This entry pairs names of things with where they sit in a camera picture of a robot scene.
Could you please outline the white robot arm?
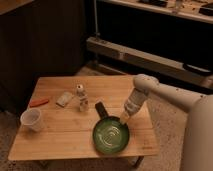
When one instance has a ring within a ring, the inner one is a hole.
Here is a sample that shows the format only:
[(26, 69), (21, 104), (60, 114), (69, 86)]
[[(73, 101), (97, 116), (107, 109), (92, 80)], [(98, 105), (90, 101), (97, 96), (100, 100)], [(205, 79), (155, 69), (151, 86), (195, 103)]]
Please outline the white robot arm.
[(127, 123), (153, 93), (188, 114), (183, 139), (180, 171), (213, 171), (213, 94), (160, 83), (157, 78), (138, 74), (124, 103), (120, 122)]

